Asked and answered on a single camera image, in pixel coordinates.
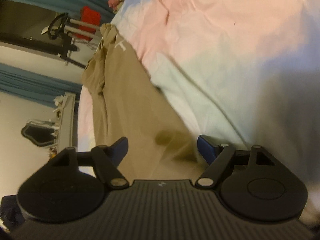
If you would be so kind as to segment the tan khaki garment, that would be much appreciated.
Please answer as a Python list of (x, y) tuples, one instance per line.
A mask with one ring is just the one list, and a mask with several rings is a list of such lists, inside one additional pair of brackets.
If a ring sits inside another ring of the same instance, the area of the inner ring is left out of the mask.
[(97, 145), (126, 137), (129, 150), (119, 171), (129, 180), (196, 180), (205, 166), (191, 133), (150, 81), (135, 50), (116, 26), (101, 26), (102, 39), (82, 83), (93, 101)]

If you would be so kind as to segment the black framed mirror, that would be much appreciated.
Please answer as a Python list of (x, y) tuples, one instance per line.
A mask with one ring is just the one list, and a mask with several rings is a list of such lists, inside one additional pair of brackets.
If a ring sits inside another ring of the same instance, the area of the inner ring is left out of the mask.
[(55, 129), (43, 122), (29, 121), (21, 129), (21, 135), (37, 147), (48, 147), (54, 144)]

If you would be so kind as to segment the left teal curtain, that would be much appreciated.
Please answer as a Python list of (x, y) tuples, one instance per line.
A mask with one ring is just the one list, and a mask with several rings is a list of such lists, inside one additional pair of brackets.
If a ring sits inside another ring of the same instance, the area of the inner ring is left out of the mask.
[(54, 99), (65, 93), (80, 98), (82, 85), (1, 64), (1, 92), (54, 107)]

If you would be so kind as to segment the pastel pink blue duvet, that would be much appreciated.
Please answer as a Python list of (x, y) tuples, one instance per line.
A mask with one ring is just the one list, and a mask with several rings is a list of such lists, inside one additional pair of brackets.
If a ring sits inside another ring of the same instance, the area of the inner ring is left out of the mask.
[[(319, 224), (319, 0), (124, 0), (110, 23), (195, 141), (264, 146), (308, 189)], [(97, 146), (83, 86), (79, 137)]]

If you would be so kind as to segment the dark window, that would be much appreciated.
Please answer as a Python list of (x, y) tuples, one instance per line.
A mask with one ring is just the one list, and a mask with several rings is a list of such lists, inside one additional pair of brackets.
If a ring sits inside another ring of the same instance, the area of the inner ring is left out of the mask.
[(62, 52), (63, 40), (41, 34), (51, 24), (56, 12), (34, 5), (1, 0), (1, 42), (41, 51)]

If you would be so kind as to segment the red plastic basket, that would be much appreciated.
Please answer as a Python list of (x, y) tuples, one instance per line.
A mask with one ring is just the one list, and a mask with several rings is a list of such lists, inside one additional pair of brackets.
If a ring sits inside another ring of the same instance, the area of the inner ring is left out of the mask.
[[(87, 23), (87, 24), (91, 24), (91, 25), (96, 25), (96, 26), (100, 26), (100, 20), (101, 20), (101, 14), (93, 9), (91, 9), (89, 6), (84, 6), (81, 10), (80, 10), (80, 21)], [(94, 28), (90, 28), (88, 26), (84, 26), (84, 25), (79, 25), (77, 23), (75, 23), (76, 27), (82, 31), (91, 33), (93, 35), (96, 34), (97, 30)]]

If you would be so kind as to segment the pink garment on pile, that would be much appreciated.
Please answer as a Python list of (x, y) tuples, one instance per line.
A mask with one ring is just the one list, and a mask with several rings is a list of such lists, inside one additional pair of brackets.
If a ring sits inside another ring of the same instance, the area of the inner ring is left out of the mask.
[(108, 0), (107, 4), (113, 11), (117, 11), (124, 0)]

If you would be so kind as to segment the exercise bike with black handlebar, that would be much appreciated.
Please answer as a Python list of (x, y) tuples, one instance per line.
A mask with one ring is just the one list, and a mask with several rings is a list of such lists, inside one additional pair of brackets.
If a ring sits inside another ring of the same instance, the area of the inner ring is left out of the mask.
[[(94, 28), (97, 32), (93, 35), (82, 31), (76, 27), (75, 23)], [(81, 44), (85, 44), (88, 45), (89, 48), (93, 48), (93, 44), (86, 40), (86, 38), (92, 40), (98, 38), (100, 34), (100, 27), (71, 18), (67, 12), (62, 14), (57, 13), (57, 16), (52, 20), (50, 25), (42, 29), (41, 35), (45, 34), (50, 40), (57, 40), (58, 38), (63, 40), (62, 52), (57, 53), (59, 59), (63, 60), (66, 65), (70, 63), (81, 69), (85, 69), (86, 65), (72, 59), (71, 54), (72, 52), (80, 51), (80, 48), (75, 44), (76, 41), (80, 41)]]

